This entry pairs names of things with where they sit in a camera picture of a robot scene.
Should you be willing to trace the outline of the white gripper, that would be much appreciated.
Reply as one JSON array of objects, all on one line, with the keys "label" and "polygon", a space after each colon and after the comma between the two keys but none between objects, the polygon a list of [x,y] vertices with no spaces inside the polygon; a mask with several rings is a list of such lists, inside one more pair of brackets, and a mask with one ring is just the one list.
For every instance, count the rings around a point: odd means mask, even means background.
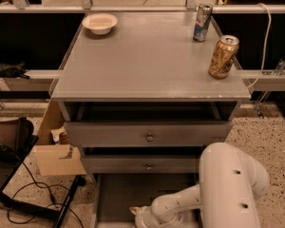
[{"label": "white gripper", "polygon": [[135,216],[137,228],[161,228],[162,223],[152,213],[150,206],[130,206],[129,211]]}]

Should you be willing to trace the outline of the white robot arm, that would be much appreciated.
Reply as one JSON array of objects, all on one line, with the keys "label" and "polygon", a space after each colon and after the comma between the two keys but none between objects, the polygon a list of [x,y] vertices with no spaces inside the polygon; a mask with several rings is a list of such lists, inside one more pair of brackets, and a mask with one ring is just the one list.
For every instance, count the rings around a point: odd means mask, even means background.
[{"label": "white robot arm", "polygon": [[256,159],[229,143],[208,145],[199,159],[199,183],[132,206],[134,228],[261,228],[255,200],[270,179]]}]

